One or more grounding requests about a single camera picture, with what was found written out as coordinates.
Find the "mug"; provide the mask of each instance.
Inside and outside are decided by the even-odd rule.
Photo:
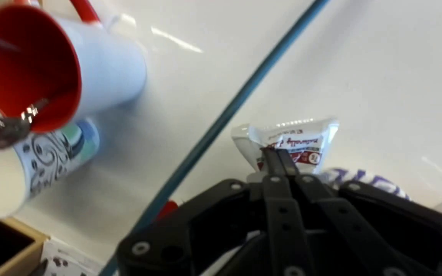
[[[87,0],[72,3],[83,21],[21,0],[0,7],[0,113],[20,116],[46,98],[37,133],[129,101],[146,83],[138,44],[106,32]]]
[[[0,152],[0,217],[14,214],[29,199],[92,159],[100,135],[90,119],[52,133],[32,133]]]

